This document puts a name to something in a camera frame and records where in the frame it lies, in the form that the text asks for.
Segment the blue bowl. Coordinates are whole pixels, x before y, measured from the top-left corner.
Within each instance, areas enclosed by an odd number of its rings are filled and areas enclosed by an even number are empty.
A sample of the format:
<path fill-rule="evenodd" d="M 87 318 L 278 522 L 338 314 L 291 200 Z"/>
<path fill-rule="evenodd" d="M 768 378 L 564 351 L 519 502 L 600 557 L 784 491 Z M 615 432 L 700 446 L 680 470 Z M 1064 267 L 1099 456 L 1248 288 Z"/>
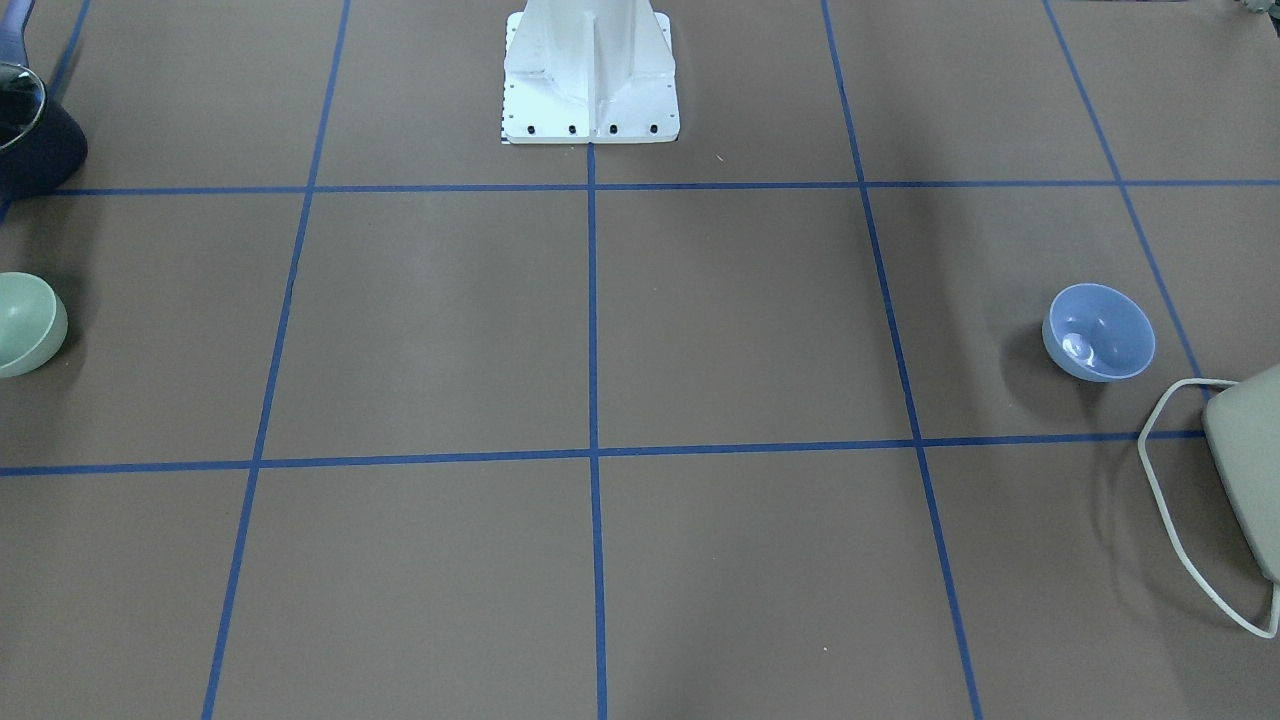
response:
<path fill-rule="evenodd" d="M 1142 307 L 1098 283 L 1061 290 L 1042 318 L 1041 337 L 1061 372 L 1093 383 L 1132 379 L 1157 354 L 1155 328 Z"/>

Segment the green bowl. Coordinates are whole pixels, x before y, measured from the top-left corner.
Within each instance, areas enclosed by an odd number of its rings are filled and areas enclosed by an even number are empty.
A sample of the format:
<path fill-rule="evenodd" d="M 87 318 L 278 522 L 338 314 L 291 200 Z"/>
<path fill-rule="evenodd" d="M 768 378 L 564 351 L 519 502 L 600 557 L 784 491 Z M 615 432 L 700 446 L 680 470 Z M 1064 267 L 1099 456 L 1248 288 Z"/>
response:
<path fill-rule="evenodd" d="M 61 348 L 68 315 L 45 279 L 23 272 L 1 274 L 1 378 L 41 368 Z"/>

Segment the cream toaster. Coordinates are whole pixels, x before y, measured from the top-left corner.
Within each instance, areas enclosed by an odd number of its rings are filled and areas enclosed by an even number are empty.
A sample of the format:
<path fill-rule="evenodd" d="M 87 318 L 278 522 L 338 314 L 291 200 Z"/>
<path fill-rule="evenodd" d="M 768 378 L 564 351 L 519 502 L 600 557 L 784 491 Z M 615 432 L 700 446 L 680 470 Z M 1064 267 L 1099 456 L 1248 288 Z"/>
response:
<path fill-rule="evenodd" d="M 1213 396 L 1204 433 L 1261 574 L 1279 580 L 1279 366 Z"/>

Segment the dark blue saucepan with lid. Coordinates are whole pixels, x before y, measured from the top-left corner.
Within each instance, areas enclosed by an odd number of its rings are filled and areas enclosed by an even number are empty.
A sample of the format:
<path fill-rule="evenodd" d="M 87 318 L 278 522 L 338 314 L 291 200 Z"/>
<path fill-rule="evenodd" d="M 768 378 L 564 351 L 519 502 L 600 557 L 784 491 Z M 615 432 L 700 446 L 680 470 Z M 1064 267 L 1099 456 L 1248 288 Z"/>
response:
<path fill-rule="evenodd" d="M 1 26 L 1 196 L 14 202 L 51 193 L 86 161 L 79 123 L 29 67 L 26 26 L 32 1 L 9 1 Z"/>

